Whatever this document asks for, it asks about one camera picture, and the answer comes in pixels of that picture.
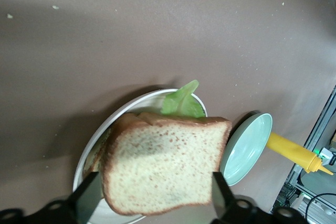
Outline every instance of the mustard bottle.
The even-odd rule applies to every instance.
[[[271,132],[266,146],[300,165],[307,173],[322,170],[325,173],[333,175],[331,171],[322,166],[322,159],[320,159],[314,152],[311,152],[274,132]]]

